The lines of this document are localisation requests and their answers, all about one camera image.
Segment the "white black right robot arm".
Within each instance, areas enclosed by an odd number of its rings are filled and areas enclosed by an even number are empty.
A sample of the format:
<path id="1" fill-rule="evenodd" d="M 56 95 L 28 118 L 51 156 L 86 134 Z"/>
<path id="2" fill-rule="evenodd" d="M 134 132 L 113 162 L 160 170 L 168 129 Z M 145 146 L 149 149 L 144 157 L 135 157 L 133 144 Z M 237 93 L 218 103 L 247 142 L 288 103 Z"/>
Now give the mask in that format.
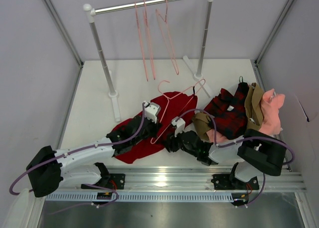
<path id="1" fill-rule="evenodd" d="M 168 152 L 182 150 L 200 163 L 211 166 L 233 161 L 229 174 L 215 174 L 212 183 L 216 190 L 259 189 L 258 176 L 281 175 L 286 145 L 256 130 L 249 129 L 239 143 L 217 144 L 204 142 L 194 131 L 169 134 L 164 142 Z"/>

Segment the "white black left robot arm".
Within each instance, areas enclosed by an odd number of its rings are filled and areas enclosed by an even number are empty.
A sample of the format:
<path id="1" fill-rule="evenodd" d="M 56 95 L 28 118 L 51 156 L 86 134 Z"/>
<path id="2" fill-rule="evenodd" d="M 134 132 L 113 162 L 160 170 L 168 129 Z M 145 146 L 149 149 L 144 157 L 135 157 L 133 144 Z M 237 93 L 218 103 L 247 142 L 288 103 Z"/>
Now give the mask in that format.
<path id="1" fill-rule="evenodd" d="M 26 167 L 31 190 L 41 198 L 61 187 L 103 186 L 109 173 L 101 159 L 123 156 L 125 163 L 129 163 L 138 156 L 148 156 L 148 151 L 138 149 L 155 137 L 160 128 L 161 123 L 139 114 L 84 147 L 53 150 L 45 146 Z"/>

